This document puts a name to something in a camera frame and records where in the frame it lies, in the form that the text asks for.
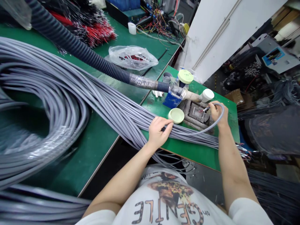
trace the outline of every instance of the white t-shirt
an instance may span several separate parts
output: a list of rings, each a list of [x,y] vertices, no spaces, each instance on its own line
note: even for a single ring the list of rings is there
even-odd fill
[[[111,210],[94,212],[76,225],[271,225],[264,209],[248,198],[238,198],[229,216],[176,171],[160,166],[144,170],[136,191],[117,215]]]

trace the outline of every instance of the hand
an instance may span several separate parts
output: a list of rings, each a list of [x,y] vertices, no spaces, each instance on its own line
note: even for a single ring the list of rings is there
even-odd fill
[[[210,102],[208,104],[210,109],[211,109],[212,119],[214,121],[216,121],[222,113],[221,106],[214,105],[214,103],[219,103],[219,104],[222,104],[224,106],[224,114],[223,114],[221,120],[218,122],[219,129],[229,126],[228,125],[228,108],[223,103],[220,103],[218,101],[213,101],[213,102]]]
[[[162,117],[155,117],[149,126],[149,140],[147,145],[156,151],[168,139],[173,127],[173,120],[168,120]]]

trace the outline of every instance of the graphic print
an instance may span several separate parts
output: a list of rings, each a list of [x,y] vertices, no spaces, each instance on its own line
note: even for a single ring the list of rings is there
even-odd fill
[[[159,200],[164,202],[170,209],[174,208],[184,208],[185,214],[187,216],[186,209],[189,213],[195,214],[195,211],[192,211],[191,209],[196,209],[200,214],[200,221],[196,222],[193,220],[193,223],[196,225],[201,225],[204,222],[204,217],[201,212],[201,209],[194,203],[191,203],[190,196],[194,193],[194,191],[183,184],[181,184],[178,181],[175,181],[175,179],[179,178],[175,175],[161,172],[160,174],[154,176],[154,177],[160,177],[162,179],[161,182],[152,182],[149,183],[147,186],[155,191],[158,191],[159,193]]]
[[[204,215],[210,216],[208,211],[202,211],[191,201],[194,191],[188,185],[180,183],[180,177],[166,172],[154,172],[145,175],[142,180],[150,181],[147,187],[157,191],[158,198],[137,202],[132,224],[141,223],[145,218],[144,212],[147,212],[146,220],[150,224],[157,225],[165,225],[165,222],[170,219],[170,213],[181,222],[181,225],[203,225]]]

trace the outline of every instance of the person's right hand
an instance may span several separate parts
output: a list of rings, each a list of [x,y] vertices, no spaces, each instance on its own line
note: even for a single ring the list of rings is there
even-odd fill
[[[211,109],[212,119],[216,121],[222,112],[221,106],[214,105],[214,103],[219,103],[224,106],[224,114],[221,120],[218,122],[218,127],[220,128],[220,127],[228,126],[228,108],[223,103],[220,103],[219,101],[213,101],[208,104]]]

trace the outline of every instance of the forearm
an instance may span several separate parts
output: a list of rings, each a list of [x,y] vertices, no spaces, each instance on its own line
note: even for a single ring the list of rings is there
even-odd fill
[[[227,211],[237,198],[249,198],[259,203],[228,124],[219,127],[219,162]]]
[[[245,164],[235,145],[230,127],[219,127],[219,162],[223,175],[232,179],[249,180]]]
[[[147,162],[155,150],[146,144],[137,154],[107,183],[95,197],[91,205],[103,202],[122,206],[136,188]]]

